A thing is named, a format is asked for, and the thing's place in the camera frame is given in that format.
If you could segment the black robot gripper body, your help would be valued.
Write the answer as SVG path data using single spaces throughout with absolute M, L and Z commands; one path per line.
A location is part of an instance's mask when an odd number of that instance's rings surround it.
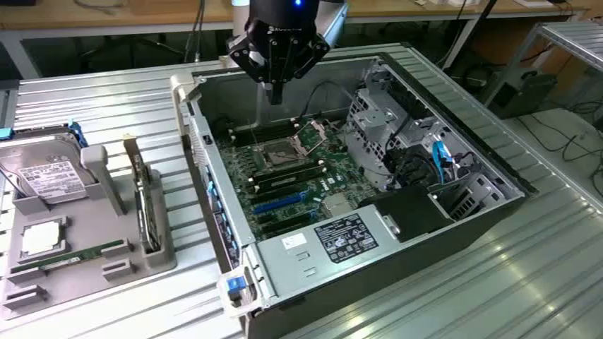
M 259 0 L 249 1 L 245 33 L 253 42 L 268 41 L 268 31 L 300 33 L 303 38 L 316 34 L 315 19 L 319 1 Z

